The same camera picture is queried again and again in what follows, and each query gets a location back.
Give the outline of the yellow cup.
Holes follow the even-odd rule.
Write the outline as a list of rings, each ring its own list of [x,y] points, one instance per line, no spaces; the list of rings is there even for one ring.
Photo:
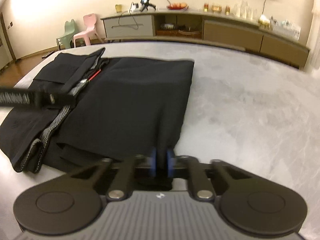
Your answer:
[[[115,5],[116,13],[122,12],[122,5],[121,4],[116,4]]]

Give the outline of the long tv cabinet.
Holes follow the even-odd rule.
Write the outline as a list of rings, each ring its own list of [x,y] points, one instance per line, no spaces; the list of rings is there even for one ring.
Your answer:
[[[171,41],[240,50],[304,69],[310,49],[257,21],[200,11],[123,12],[102,18],[111,41]]]

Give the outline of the pink plastic chair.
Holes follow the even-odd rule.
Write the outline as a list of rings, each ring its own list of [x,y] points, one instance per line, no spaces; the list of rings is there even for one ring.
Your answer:
[[[76,40],[83,39],[86,46],[91,45],[90,36],[94,35],[101,43],[103,43],[102,38],[98,35],[96,30],[97,17],[96,14],[88,14],[83,16],[84,25],[86,30],[81,31],[73,36],[74,47],[76,47]]]

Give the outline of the green plastic chair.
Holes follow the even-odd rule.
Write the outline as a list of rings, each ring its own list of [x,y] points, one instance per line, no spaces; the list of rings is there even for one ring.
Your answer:
[[[76,26],[74,19],[71,19],[70,21],[66,21],[64,29],[65,29],[64,34],[56,39],[58,50],[61,50],[62,46],[65,49],[70,49],[73,36],[78,32],[78,28]]]

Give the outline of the red fruit plate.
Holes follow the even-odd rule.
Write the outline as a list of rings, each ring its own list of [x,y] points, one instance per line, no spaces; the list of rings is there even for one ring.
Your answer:
[[[183,11],[188,9],[187,3],[171,3],[167,6],[168,10],[174,10],[174,11]]]

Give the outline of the black garment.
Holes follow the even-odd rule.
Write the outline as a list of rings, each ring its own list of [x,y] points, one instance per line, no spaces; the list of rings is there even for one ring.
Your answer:
[[[13,108],[1,124],[1,150],[14,170],[42,165],[69,172],[102,158],[122,161],[177,144],[194,62],[61,53],[34,77],[30,89],[68,94],[74,106]]]

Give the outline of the golden ornaments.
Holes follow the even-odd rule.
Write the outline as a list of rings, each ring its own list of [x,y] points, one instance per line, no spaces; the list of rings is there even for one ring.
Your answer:
[[[203,5],[203,11],[204,12],[213,12],[213,13],[225,13],[225,15],[229,15],[230,14],[230,7],[229,6],[225,6],[225,9],[222,9],[222,6],[219,4],[212,4],[209,5],[208,3],[204,3]]]

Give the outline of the clear glass cups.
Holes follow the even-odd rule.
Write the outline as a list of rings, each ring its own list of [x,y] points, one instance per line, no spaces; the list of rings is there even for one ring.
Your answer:
[[[257,9],[253,9],[248,5],[246,1],[242,1],[240,4],[236,3],[231,10],[231,13],[238,18],[247,19],[250,21],[258,19]]]

